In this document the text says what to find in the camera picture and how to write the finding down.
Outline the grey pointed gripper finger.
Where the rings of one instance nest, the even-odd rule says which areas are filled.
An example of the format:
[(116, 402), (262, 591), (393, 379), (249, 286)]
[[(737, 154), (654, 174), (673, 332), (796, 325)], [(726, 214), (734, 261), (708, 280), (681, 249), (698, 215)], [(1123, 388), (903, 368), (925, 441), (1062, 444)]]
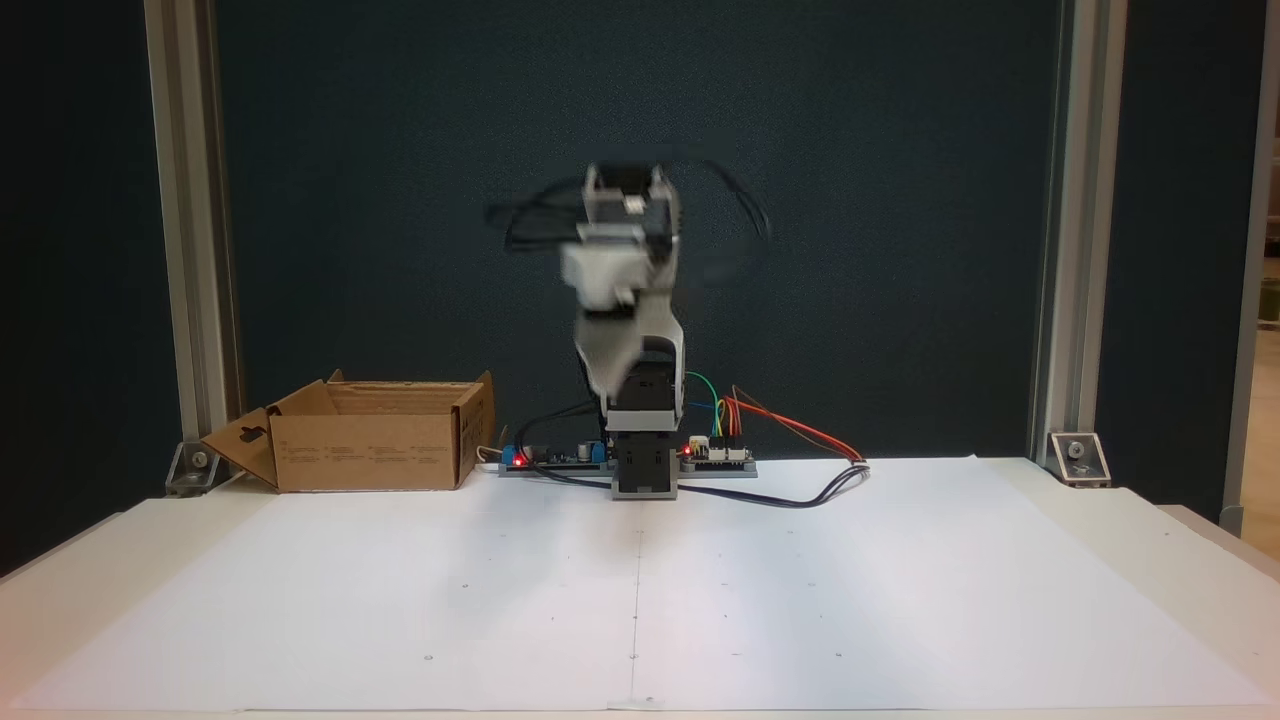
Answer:
[(580, 309), (573, 341), (591, 391), (616, 398), (634, 364), (644, 354), (644, 336), (637, 307), (608, 311)]

